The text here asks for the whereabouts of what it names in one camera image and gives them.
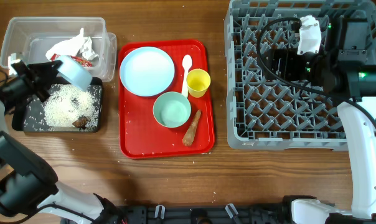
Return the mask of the small light blue bowl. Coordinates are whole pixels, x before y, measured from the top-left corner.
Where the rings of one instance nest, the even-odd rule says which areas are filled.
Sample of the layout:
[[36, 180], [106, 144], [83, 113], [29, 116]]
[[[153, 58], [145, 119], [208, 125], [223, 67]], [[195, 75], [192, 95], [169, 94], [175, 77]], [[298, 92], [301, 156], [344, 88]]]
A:
[[66, 55], [61, 55], [56, 61], [62, 62], [57, 69], [62, 78], [81, 91], [87, 91], [92, 82], [92, 76], [82, 65]]

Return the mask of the brown food scrap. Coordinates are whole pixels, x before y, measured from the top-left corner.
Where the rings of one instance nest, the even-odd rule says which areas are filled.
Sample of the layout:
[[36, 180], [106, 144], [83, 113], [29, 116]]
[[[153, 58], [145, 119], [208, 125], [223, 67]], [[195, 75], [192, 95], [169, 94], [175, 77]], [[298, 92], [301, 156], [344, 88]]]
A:
[[81, 116], [76, 121], [74, 121], [72, 125], [78, 129], [86, 129], [89, 121], [89, 117]]

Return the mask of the green bowl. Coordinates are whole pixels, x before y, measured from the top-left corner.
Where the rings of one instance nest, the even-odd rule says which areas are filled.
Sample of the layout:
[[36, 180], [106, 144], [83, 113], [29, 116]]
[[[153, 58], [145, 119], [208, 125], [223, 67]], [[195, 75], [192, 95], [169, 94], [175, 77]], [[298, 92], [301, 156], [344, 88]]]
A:
[[191, 111], [189, 100], [174, 91], [163, 93], [153, 104], [154, 119], [166, 128], [178, 128], [185, 124]]

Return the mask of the brown carrot-shaped root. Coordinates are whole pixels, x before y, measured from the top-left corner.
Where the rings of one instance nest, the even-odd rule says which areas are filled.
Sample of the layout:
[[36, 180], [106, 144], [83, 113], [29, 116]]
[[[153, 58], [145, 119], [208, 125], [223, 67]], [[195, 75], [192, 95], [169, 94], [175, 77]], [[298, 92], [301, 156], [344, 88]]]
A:
[[195, 116], [182, 139], [183, 145], [191, 146], [193, 144], [201, 114], [202, 114], [201, 110], [197, 110], [197, 112], [195, 113]]

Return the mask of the red snack wrapper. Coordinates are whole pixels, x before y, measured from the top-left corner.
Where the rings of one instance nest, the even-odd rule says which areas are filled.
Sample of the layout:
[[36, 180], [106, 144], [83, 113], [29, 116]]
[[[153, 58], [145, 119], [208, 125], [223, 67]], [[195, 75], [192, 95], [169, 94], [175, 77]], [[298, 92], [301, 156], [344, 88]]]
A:
[[[50, 58], [51, 61], [54, 61], [56, 59], [58, 59], [60, 57], [59, 54], [53, 54], [53, 56]], [[83, 67], [92, 67], [93, 64], [88, 61], [88, 60], [85, 60], [83, 58], [80, 58], [80, 57], [76, 57], [76, 56], [69, 56], [71, 59], [73, 59], [74, 61], [76, 61], [77, 63], [79, 63], [81, 66]]]

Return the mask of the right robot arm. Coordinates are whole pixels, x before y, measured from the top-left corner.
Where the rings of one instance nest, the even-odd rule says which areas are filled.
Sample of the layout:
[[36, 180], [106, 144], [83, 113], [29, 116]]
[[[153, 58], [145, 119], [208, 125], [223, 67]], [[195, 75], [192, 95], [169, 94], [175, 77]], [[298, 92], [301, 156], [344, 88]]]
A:
[[376, 64], [367, 64], [368, 22], [339, 17], [325, 27], [313, 16], [286, 17], [297, 49], [259, 54], [267, 78], [331, 99], [345, 131], [352, 172], [350, 211], [314, 197], [286, 198], [293, 223], [376, 223]]

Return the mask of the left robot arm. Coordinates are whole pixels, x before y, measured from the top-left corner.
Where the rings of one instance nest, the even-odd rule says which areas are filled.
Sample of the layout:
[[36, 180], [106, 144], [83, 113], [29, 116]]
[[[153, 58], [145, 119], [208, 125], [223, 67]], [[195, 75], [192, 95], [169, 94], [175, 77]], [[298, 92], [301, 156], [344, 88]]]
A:
[[21, 223], [38, 213], [56, 215], [62, 223], [126, 223], [123, 211], [106, 198], [59, 182], [43, 158], [9, 135], [4, 119], [33, 95], [40, 101], [48, 99], [57, 75], [86, 90], [92, 82], [90, 73], [69, 56], [29, 65], [16, 59], [11, 67], [15, 78], [0, 85], [0, 167], [9, 165], [13, 170], [0, 180], [0, 214], [23, 214]]

